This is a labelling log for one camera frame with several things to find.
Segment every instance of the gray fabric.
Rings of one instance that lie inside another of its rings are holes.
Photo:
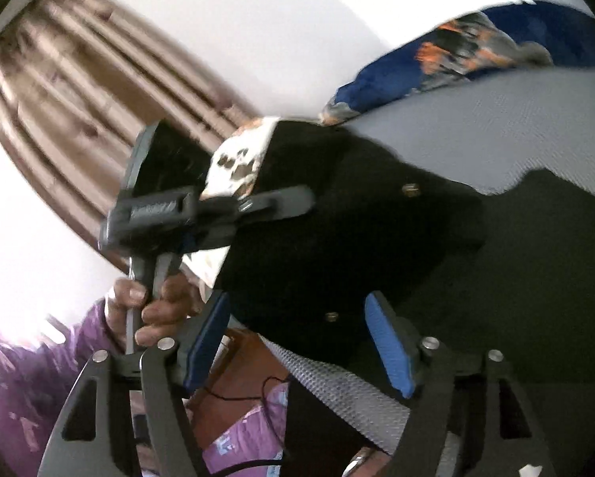
[[[547,168],[595,194],[595,69],[503,72],[394,102],[347,127],[481,193]]]
[[[318,400],[387,454],[394,454],[410,409],[340,366],[312,361],[260,336],[284,367]],[[459,438],[448,432],[437,477],[451,477]]]

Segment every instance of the curtain fold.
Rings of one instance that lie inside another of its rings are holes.
[[[187,54],[107,0],[35,0],[0,36],[0,142],[94,248],[147,125],[166,118],[214,152],[253,116]]]

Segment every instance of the blue gripper pad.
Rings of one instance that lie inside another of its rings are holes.
[[[192,321],[204,319],[204,322],[191,333],[195,338],[187,352],[187,371],[184,381],[184,387],[189,393],[194,393],[205,383],[231,317],[227,293],[214,290],[205,308],[208,313],[201,313],[200,316],[191,318]]]
[[[370,293],[364,303],[363,312],[381,362],[386,369],[390,384],[398,389],[404,398],[414,394],[418,351],[416,332],[403,328],[394,310],[381,294]]]

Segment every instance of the finger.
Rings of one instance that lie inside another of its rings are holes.
[[[153,346],[163,337],[173,337],[179,329],[179,324],[149,324],[137,331],[134,338],[139,346]]]
[[[192,284],[183,273],[170,276],[165,280],[161,287],[161,299],[164,301],[175,302],[189,294]]]
[[[146,288],[138,281],[119,278],[114,282],[111,293],[111,301],[124,308],[135,308],[143,306],[147,297]]]
[[[151,302],[143,309],[141,314],[143,322],[146,324],[169,324],[182,321],[191,310],[191,304],[188,301],[191,301],[191,298],[177,302],[163,301],[162,299]]]

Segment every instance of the silver bolt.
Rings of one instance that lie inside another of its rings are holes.
[[[247,211],[249,208],[253,206],[253,201],[251,199],[247,199],[244,201],[240,206],[238,206],[239,211]]]
[[[171,337],[163,337],[156,345],[158,346],[159,350],[169,350],[174,347],[176,341]]]
[[[440,341],[436,337],[424,337],[421,344],[428,350],[438,350],[441,346]]]
[[[487,353],[487,357],[493,362],[501,363],[503,362],[505,355],[503,355],[503,353],[501,353],[498,350],[489,350],[489,353]]]
[[[92,360],[96,363],[102,363],[108,358],[108,352],[106,350],[99,350],[98,352],[92,353]]]
[[[417,185],[417,183],[405,184],[401,187],[401,191],[406,195],[406,197],[417,197],[421,195],[421,190],[419,189],[419,185]]]

